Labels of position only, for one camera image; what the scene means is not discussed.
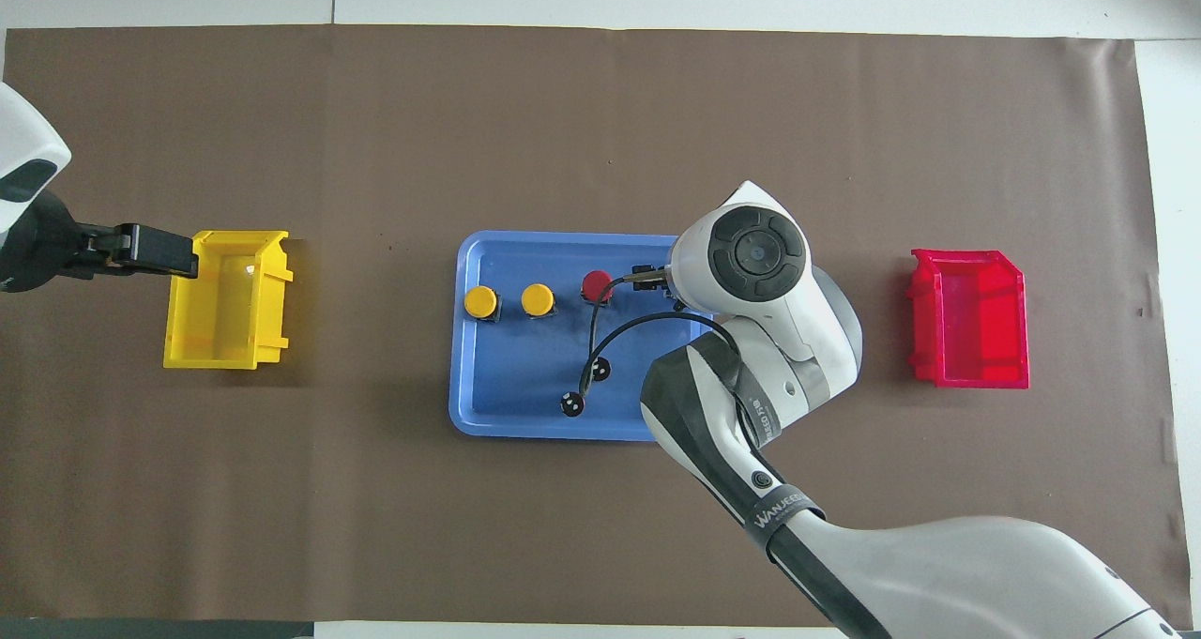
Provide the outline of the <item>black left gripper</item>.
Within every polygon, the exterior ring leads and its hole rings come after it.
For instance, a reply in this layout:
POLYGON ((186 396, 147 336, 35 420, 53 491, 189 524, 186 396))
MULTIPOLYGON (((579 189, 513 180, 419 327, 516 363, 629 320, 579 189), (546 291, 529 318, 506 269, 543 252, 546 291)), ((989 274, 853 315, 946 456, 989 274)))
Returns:
POLYGON ((78 280, 123 276, 123 268, 138 274, 197 279, 199 257, 193 238, 144 223, 123 223, 121 268, 112 263, 110 249, 94 244, 96 237, 107 241, 115 234, 113 227, 76 221, 56 195, 38 195, 2 235, 2 292, 29 292, 56 276, 78 280))

